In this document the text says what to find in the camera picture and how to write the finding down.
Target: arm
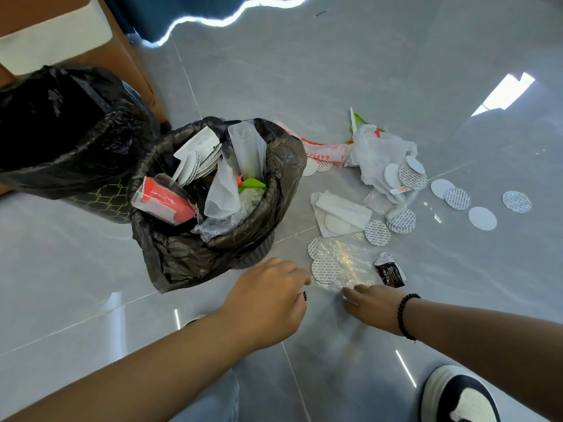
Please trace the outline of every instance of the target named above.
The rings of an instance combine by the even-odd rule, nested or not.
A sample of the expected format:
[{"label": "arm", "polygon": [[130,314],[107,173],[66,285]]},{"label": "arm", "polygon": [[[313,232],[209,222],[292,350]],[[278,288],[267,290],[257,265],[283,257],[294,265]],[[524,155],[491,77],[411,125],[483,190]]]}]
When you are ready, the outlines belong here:
[{"label": "arm", "polygon": [[[398,305],[405,291],[359,285],[343,289],[344,308],[362,322],[402,336]],[[409,299],[405,330],[473,370],[532,410],[563,415],[563,325],[485,309]]]},{"label": "arm", "polygon": [[279,258],[257,264],[217,311],[43,398],[6,422],[167,421],[250,353],[297,331],[310,275]]}]

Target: jeans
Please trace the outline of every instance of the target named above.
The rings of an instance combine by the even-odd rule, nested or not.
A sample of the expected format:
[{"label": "jeans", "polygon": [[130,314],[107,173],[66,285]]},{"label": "jeans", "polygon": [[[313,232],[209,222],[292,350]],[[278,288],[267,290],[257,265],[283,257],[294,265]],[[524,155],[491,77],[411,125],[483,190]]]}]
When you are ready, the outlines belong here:
[{"label": "jeans", "polygon": [[237,422],[238,419],[239,383],[231,369],[169,422]]}]

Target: sneaker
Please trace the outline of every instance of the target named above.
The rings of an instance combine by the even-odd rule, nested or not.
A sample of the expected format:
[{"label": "sneaker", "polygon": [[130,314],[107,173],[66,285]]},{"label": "sneaker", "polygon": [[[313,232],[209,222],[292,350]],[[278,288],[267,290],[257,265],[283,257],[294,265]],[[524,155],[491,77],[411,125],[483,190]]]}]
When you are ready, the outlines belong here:
[{"label": "sneaker", "polygon": [[422,422],[501,422],[493,397],[473,372],[459,366],[435,369],[424,386]]}]

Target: black garbage bag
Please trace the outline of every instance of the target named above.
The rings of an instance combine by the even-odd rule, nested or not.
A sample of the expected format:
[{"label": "black garbage bag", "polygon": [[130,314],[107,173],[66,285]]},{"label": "black garbage bag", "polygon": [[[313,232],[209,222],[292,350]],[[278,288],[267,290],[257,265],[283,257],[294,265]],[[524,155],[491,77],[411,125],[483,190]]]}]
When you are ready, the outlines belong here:
[{"label": "black garbage bag", "polygon": [[[237,122],[240,121],[206,117],[165,135],[139,163],[127,190],[129,199],[145,176],[154,177],[158,173],[172,176],[178,163],[173,153],[205,126],[224,142],[230,140],[229,125]],[[172,227],[133,209],[133,238],[143,250],[152,284],[161,293],[192,287],[231,268],[252,265],[270,250],[274,229],[297,190],[307,157],[301,141],[278,125],[262,119],[255,119],[254,124],[267,143],[264,166],[267,187],[254,211],[234,230],[204,243],[198,234],[190,233],[189,228]]]},{"label": "black garbage bag", "polygon": [[128,221],[129,177],[159,137],[139,94],[103,68],[45,66],[0,90],[0,183],[117,222]]}]

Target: trash bin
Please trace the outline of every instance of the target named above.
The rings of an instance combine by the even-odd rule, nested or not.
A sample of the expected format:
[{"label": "trash bin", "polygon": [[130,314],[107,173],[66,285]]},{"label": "trash bin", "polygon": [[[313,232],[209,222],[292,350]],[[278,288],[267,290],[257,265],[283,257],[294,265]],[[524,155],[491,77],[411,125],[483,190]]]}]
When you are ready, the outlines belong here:
[{"label": "trash bin", "polygon": [[[224,142],[230,140],[229,125],[238,122],[206,117],[165,135],[139,162],[129,183],[128,198],[133,198],[145,176],[172,176],[178,164],[173,153],[205,126]],[[152,284],[161,293],[204,283],[231,268],[252,266],[272,247],[274,229],[297,190],[307,157],[301,141],[278,125],[262,119],[255,119],[254,125],[267,143],[266,191],[250,216],[234,230],[204,243],[198,234],[181,225],[173,227],[145,212],[132,210],[133,238],[143,250]]]},{"label": "trash bin", "polygon": [[111,72],[45,66],[0,89],[0,183],[127,223],[127,184],[159,127]]}]

